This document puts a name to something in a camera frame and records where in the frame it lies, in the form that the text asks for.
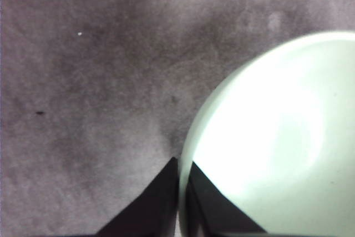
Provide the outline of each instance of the bowl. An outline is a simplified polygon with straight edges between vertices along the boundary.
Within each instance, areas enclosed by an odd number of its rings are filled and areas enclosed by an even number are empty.
[[[355,33],[287,42],[227,77],[198,112],[180,164],[180,221],[192,161],[271,233],[355,233]]]

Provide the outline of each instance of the floor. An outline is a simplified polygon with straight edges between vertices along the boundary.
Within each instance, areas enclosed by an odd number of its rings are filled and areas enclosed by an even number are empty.
[[[2,0],[2,236],[96,232],[180,155],[229,73],[355,30],[354,2]]]

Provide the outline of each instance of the black object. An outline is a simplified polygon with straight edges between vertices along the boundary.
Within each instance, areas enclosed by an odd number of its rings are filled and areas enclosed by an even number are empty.
[[[189,236],[266,232],[226,199],[195,163],[186,188],[186,210]]]
[[[142,194],[96,234],[72,237],[173,237],[177,165],[177,159],[171,158]],[[186,188],[186,212],[188,237],[301,237],[266,233],[226,199],[195,163]]]
[[[178,161],[170,159],[143,193],[97,233],[99,237],[173,237]]]

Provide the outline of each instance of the white bowl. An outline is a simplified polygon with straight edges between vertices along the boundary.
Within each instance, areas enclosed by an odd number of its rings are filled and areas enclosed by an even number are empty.
[[[271,233],[355,235],[355,33],[283,44],[210,95],[181,157]]]

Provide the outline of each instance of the dark stain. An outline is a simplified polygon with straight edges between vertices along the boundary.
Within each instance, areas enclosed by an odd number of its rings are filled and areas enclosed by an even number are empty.
[[[176,104],[178,101],[179,101],[179,100],[178,100],[178,98],[177,98],[176,96],[173,95],[173,96],[171,97],[171,102],[172,102],[172,103]]]

